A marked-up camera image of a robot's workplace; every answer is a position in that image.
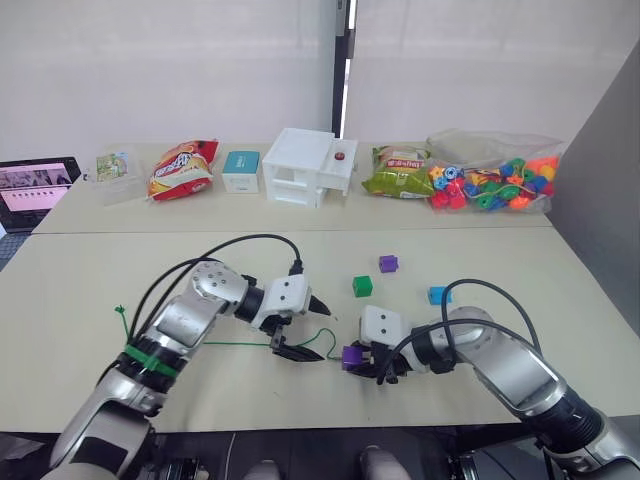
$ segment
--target green snack bag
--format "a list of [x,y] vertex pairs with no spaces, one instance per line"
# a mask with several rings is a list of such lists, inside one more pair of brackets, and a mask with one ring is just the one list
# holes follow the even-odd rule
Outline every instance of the green snack bag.
[[429,152],[406,146],[373,147],[373,176],[362,182],[373,195],[425,198],[435,192],[427,174]]

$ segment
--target table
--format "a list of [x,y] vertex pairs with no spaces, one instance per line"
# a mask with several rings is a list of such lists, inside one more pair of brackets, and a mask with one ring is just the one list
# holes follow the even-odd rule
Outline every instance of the table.
[[[0,274],[0,431],[57,432],[120,352],[122,325],[152,280],[170,265],[236,236],[230,232],[34,235]],[[640,413],[640,340],[584,265],[551,227],[307,231],[287,234],[300,247],[312,288],[332,309],[287,331],[292,343],[329,326],[339,345],[357,336],[371,303],[416,323],[439,316],[429,286],[460,277],[497,283],[533,319],[546,358],[593,406],[611,416]],[[379,255],[400,269],[381,274]],[[286,274],[291,252],[258,240],[218,257],[269,280]],[[354,298],[351,279],[371,275],[370,298]],[[526,336],[522,320],[494,293],[454,291],[454,306],[477,305]],[[221,319],[210,340],[263,341],[235,319]],[[311,345],[324,354],[330,339]],[[513,422],[468,366],[447,375],[413,375],[399,385],[342,372],[334,362],[296,364],[265,347],[203,346],[180,375],[161,414],[161,432]]]
[[[261,193],[227,194],[221,172],[231,150],[257,150],[261,157],[267,144],[222,145],[213,169],[213,188],[197,195],[154,203],[144,198],[103,207],[88,182],[77,181],[47,215],[36,233],[96,232],[247,232],[304,230],[414,230],[420,228],[532,227],[549,226],[542,214],[517,212],[478,214],[470,211],[438,212],[423,200],[373,197],[360,183],[372,171],[371,144],[358,147],[349,195],[330,191],[322,208],[307,209],[266,200],[262,174]],[[150,169],[171,145],[113,145],[107,151],[126,150]]]

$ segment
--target green wire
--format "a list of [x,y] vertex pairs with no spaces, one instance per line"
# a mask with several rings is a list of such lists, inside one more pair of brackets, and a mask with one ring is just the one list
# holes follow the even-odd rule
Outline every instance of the green wire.
[[[127,338],[129,338],[129,328],[127,327],[127,319],[124,315],[125,308],[122,305],[118,305],[116,308],[114,308],[114,310],[118,312],[122,317],[122,326],[124,327],[124,332],[126,333]],[[338,361],[342,360],[342,357],[335,357],[331,355],[331,353],[333,353],[333,351],[335,350],[336,345],[338,344],[338,341],[336,340],[335,333],[333,333],[333,331],[330,328],[322,327],[320,330],[316,332],[316,334],[313,337],[311,337],[309,340],[305,340],[302,343],[298,343],[296,347],[303,347],[305,345],[310,344],[311,342],[314,342],[315,340],[318,339],[318,337],[322,334],[322,332],[329,333],[329,335],[331,335],[331,338],[333,340],[333,345],[331,345],[331,348],[327,352],[326,357],[329,360],[338,360]],[[250,347],[271,346],[270,343],[254,343],[254,342],[202,342],[202,344],[203,345],[240,345],[240,346],[250,346]]]

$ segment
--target laptop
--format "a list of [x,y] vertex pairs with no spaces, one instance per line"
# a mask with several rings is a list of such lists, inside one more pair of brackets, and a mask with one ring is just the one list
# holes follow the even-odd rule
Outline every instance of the laptop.
[[0,163],[0,270],[79,176],[73,157]]

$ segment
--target laptop screen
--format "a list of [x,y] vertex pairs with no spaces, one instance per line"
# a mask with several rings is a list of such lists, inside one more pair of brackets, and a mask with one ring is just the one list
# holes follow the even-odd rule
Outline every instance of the laptop screen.
[[5,230],[33,230],[79,174],[72,158],[0,163],[0,220]]

